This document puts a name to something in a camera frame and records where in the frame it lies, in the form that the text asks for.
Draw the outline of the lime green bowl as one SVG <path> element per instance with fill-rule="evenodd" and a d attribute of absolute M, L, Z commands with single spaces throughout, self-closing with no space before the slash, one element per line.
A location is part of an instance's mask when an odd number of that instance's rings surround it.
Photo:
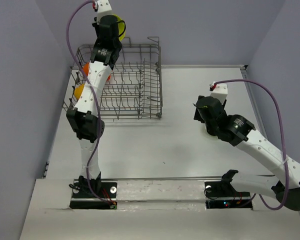
<path fill-rule="evenodd" d="M 117 19 L 118 39 L 119 39 L 119 41 L 121 42 L 121 41 L 124 39 L 125 35 L 126 35 L 126 29 L 127 29 L 127 26 L 126 26 L 125 21 L 124 21 L 121 17 L 119 17 L 119 16 L 116 15 L 116 14 L 113 14 L 113 15 L 114 15 L 114 16 L 116 17 L 116 19 Z"/>

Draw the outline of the white bowl orange outside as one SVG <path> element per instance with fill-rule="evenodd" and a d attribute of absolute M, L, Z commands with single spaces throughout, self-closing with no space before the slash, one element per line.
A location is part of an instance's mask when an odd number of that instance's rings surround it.
<path fill-rule="evenodd" d="M 90 74 L 90 63 L 87 62 L 83 67 L 82 70 L 84 72 L 84 74 L 88 77 Z"/>

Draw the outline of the yellow bowl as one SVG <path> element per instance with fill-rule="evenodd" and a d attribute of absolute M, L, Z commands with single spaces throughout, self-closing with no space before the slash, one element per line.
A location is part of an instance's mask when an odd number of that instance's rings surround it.
<path fill-rule="evenodd" d="M 81 84 L 80 86 L 78 86 L 74 89 L 73 95 L 77 100 L 80 99 L 84 88 L 85 88 L 85 84 Z"/>

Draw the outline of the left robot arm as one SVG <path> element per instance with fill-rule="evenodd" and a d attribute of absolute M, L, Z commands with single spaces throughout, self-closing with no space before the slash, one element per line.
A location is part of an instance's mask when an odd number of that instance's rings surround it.
<path fill-rule="evenodd" d="M 105 129 L 99 105 L 106 81 L 120 56 L 126 24 L 118 16 L 111 14 L 97 19 L 93 27 L 97 39 L 88 68 L 83 71 L 82 92 L 74 107 L 67 110 L 66 117 L 81 149 L 78 188 L 87 196 L 98 198 L 102 188 L 98 145 Z"/>

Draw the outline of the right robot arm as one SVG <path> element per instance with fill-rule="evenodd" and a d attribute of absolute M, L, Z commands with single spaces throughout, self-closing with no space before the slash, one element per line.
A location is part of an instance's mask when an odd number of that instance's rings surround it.
<path fill-rule="evenodd" d="M 230 169 L 220 181 L 209 182 L 209 196 L 218 198 L 250 192 L 300 211 L 300 163 L 290 157 L 283 158 L 283 152 L 245 117 L 228 115 L 217 98 L 199 96 L 194 106 L 194 119 L 205 124 L 208 134 L 245 152 L 272 173 L 272 176 L 249 175 Z"/>

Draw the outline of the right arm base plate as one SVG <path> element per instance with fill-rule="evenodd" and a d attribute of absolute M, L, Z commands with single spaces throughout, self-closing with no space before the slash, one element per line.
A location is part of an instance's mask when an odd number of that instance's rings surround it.
<path fill-rule="evenodd" d="M 249 192 L 235 191 L 230 185 L 219 181 L 204 183 L 206 209 L 253 209 Z"/>

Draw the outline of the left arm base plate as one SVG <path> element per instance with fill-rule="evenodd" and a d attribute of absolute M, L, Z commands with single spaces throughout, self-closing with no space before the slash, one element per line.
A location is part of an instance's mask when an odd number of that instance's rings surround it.
<path fill-rule="evenodd" d="M 99 198 L 95 197 L 88 187 L 80 187 L 78 181 L 68 186 L 72 190 L 69 207 L 73 210 L 116 210 L 118 207 L 117 182 L 102 182 L 97 194 Z"/>

